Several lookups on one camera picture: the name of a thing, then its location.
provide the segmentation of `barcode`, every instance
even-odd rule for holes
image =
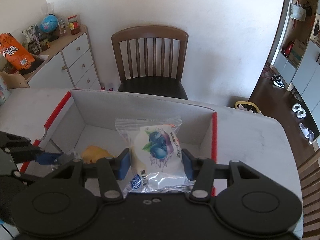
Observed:
[[[28,61],[27,61],[27,59],[23,59],[22,61],[20,61],[20,63],[21,63],[21,66],[23,66],[25,63],[27,63]]]

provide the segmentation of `dark wooden floor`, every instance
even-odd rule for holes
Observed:
[[[298,101],[293,97],[293,95],[290,92],[286,91],[285,89],[280,89],[274,86],[270,79],[260,77],[249,101],[255,103],[265,116],[273,117],[274,119],[278,120],[280,124],[283,126],[284,131],[289,140],[291,150],[297,166],[299,166],[307,158],[314,154],[313,146],[309,144],[308,140],[303,136],[303,133],[299,128],[299,122],[301,122],[301,119],[298,119],[295,116],[295,113],[291,110],[293,104],[298,103]],[[306,174],[310,173],[318,167],[318,163],[315,163],[312,167],[303,172],[300,178],[304,177]],[[308,183],[312,182],[317,178],[320,178],[319,173],[315,175],[313,178],[310,178],[310,180],[305,181],[302,184],[302,186],[307,185]],[[316,184],[310,189],[304,190],[302,192],[302,195],[305,196],[306,194],[313,192],[315,189],[318,188],[320,188],[320,183]],[[318,198],[320,198],[319,194],[308,198],[306,202],[304,202],[304,204],[307,204]],[[305,209],[304,212],[309,212],[318,208],[320,208],[320,204]],[[305,222],[308,222],[318,217],[319,215],[314,215],[310,218],[307,218]],[[313,230],[318,228],[320,228],[320,224],[309,226],[306,229]]]

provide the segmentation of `orange snack bag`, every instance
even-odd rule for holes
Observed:
[[[0,53],[17,69],[28,69],[36,60],[11,36],[10,33],[0,34]]]

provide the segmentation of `chair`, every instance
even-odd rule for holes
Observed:
[[[144,38],[144,68],[145,76],[141,76],[140,68],[140,50],[139,39]],[[152,52],[152,73],[148,71],[148,38],[153,38]],[[157,55],[156,55],[156,38],[161,39],[161,55],[160,55],[160,72],[161,76],[156,76]],[[164,54],[165,54],[165,39],[170,39],[169,50],[169,77],[164,76]],[[138,26],[119,31],[112,35],[112,46],[115,53],[116,64],[120,76],[121,85],[118,91],[131,92],[140,94],[149,94],[156,96],[172,97],[188,99],[187,94],[181,85],[183,65],[186,57],[188,34],[182,30],[167,26]],[[135,40],[135,54],[137,61],[138,77],[133,77],[132,71],[132,55],[130,48],[130,40]],[[179,58],[177,65],[177,74],[172,78],[172,62],[173,62],[173,40],[180,41]],[[127,55],[130,78],[126,79],[124,72],[124,64],[120,49],[120,42],[127,41]]]
[[[303,194],[302,239],[319,239],[320,236],[320,167],[316,164],[319,158],[320,149],[298,167]]]

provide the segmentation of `white slipper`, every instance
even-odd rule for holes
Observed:
[[[315,138],[315,134],[313,133],[313,131],[309,130],[309,143],[313,144],[313,140]]]
[[[300,119],[304,119],[306,117],[306,111],[301,108],[299,111],[297,111],[297,117]]]
[[[292,107],[292,111],[297,112],[301,109],[301,105],[300,104],[294,104]]]
[[[310,137],[309,129],[306,128],[306,127],[304,127],[304,125],[303,125],[301,122],[299,123],[299,127],[300,127],[301,131],[303,132],[303,135],[304,135],[307,139],[309,139],[309,137]]]

